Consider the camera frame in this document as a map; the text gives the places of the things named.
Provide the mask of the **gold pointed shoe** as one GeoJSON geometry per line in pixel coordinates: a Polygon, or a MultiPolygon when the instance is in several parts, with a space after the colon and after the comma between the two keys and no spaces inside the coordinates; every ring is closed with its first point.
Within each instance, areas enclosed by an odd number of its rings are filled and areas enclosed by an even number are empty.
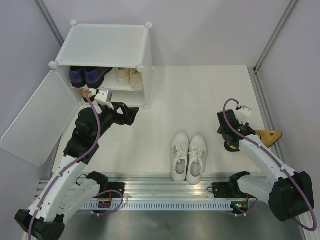
{"type": "Polygon", "coordinates": [[[96,89],[90,88],[90,89],[83,89],[82,90],[82,98],[86,103],[89,102],[88,99],[91,102],[94,102],[96,95],[97,95],[97,90],[96,89]]]}
{"type": "MultiPolygon", "coordinates": [[[[267,148],[273,146],[283,135],[281,131],[275,130],[255,130],[254,132],[267,148]]],[[[238,147],[227,143],[227,141],[224,142],[224,148],[232,153],[240,151],[238,147]]]]}

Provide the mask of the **beige sneaker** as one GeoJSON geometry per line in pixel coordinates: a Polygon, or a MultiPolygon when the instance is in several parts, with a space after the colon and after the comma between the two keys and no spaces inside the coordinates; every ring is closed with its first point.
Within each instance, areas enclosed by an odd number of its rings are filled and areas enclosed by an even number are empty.
{"type": "Polygon", "coordinates": [[[118,67],[115,69],[116,79],[120,86],[130,85],[130,74],[131,74],[130,68],[118,67]]]}
{"type": "Polygon", "coordinates": [[[134,91],[142,91],[144,89],[142,74],[136,68],[130,69],[130,86],[134,91]]]}

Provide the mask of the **purple loafer shoe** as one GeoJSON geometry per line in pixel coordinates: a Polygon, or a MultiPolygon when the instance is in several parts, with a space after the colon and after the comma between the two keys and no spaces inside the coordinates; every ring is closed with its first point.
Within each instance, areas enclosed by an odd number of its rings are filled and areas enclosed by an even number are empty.
{"type": "Polygon", "coordinates": [[[112,67],[86,66],[84,68],[84,78],[87,86],[90,89],[98,89],[102,85],[105,75],[112,69],[112,67]]]}
{"type": "Polygon", "coordinates": [[[86,85],[83,66],[70,66],[69,79],[74,88],[83,88],[86,85]]]}

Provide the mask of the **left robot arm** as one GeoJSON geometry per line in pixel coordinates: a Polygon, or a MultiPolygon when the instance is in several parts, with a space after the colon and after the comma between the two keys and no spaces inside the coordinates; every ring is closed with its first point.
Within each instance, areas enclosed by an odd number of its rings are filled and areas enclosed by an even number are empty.
{"type": "Polygon", "coordinates": [[[28,209],[20,209],[14,219],[27,233],[29,240],[58,240],[70,218],[92,198],[103,198],[108,193],[123,194],[110,188],[109,179],[93,171],[70,195],[68,191],[99,149],[98,141],[116,124],[131,126],[139,112],[138,107],[128,107],[123,102],[94,105],[82,109],[75,121],[75,129],[63,152],[56,172],[40,196],[28,209]]]}

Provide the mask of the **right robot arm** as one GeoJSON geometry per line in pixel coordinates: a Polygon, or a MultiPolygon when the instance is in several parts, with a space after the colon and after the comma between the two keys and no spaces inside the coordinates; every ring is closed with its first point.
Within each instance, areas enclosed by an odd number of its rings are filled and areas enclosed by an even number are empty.
{"type": "Polygon", "coordinates": [[[239,198],[244,194],[266,203],[281,222],[293,219],[315,207],[311,177],[287,166],[266,145],[249,124],[240,124],[233,110],[217,113],[218,134],[230,152],[241,152],[249,157],[266,176],[268,182],[257,179],[247,171],[229,178],[228,192],[239,198]]]}

